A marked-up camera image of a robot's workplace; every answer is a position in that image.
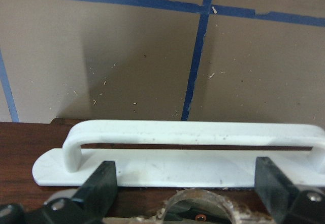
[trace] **handle grip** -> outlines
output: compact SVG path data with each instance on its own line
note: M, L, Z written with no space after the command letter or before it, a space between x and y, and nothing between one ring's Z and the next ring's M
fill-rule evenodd
M89 143L183 144L239 146L314 147L310 161L325 173L325 132L313 125L90 120L73 126L63 144L63 160L68 172L80 166L81 145Z

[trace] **debris speck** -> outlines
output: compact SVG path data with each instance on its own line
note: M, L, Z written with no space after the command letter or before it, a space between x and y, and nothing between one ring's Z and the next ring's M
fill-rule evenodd
M215 73L212 73L210 76L208 76L207 78L210 79L214 76Z
M138 221L138 222L143 222L144 221L144 218L143 217L135 217L135 219Z
M212 7L212 10L213 10L213 13L214 14L217 14L218 13L217 10L214 7Z
M157 213L157 217L158 219L161 219L164 215L164 212L166 211L165 208L162 208L158 213Z

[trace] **black clamp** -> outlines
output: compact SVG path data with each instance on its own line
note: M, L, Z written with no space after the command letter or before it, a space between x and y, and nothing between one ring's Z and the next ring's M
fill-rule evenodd
M18 204L0 205L0 224L103 224L116 195L115 163L102 162L70 199L54 199L28 213Z
M323 191L294 185L268 157L256 159L255 191L277 224L325 223Z

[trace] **screw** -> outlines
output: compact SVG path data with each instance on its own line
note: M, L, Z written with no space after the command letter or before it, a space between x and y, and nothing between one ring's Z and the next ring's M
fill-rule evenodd
M57 211L60 210L64 207L64 199L60 199L58 201L56 201L52 206L52 210Z
M322 197L320 194L316 193L316 192L309 192L307 193L307 197L314 202L320 202L322 200Z
M195 216L196 221L205 221L207 217L204 214L198 214Z
M9 215L12 212L12 209L12 205L7 205L4 209L0 210L0 218Z

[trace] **dark wood surface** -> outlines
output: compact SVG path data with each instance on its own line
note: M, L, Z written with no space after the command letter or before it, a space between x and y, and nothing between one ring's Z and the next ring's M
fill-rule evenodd
M41 154L62 146L73 124L62 121L52 124L0 122L0 204L20 203L29 211L39 208L54 192L65 189L39 187L33 180L31 169ZM176 190L180 189L119 188L118 197L108 215L152 216ZM252 211L266 212L252 190L213 191L249 206Z

